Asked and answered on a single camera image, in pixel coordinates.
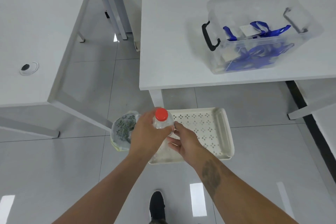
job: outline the person's left hand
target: person's left hand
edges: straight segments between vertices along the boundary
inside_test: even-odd
[[[149,161],[161,146],[163,140],[174,131],[174,126],[154,128],[153,117],[157,108],[145,112],[139,118],[131,135],[129,154],[135,154]]]

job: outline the white desk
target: white desk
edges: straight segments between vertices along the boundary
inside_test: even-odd
[[[222,75],[203,62],[208,1],[142,0],[139,87],[155,106],[163,106],[161,89],[336,77],[336,0],[299,0],[324,32],[276,67]]]
[[[52,104],[110,131],[110,121],[60,90],[87,3],[88,0],[0,0],[0,107]],[[114,1],[106,0],[105,7],[109,12],[115,9]],[[118,14],[115,18],[119,25]],[[38,70],[22,76],[21,67],[31,62],[39,63]],[[58,131],[1,117],[0,128],[59,136]]]

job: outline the foot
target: foot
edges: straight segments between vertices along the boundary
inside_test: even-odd
[[[153,193],[149,202],[150,220],[166,220],[165,204],[162,193],[157,190]]]

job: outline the forearm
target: forearm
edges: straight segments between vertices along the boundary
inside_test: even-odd
[[[54,224],[114,223],[147,162],[147,158],[128,155],[109,175],[59,217]]]
[[[208,150],[192,164],[226,224],[297,224]]]

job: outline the forearm tattoo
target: forearm tattoo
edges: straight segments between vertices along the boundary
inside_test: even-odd
[[[221,176],[213,160],[205,162],[202,169],[203,184],[207,189],[210,197],[213,199],[216,189],[221,183]]]

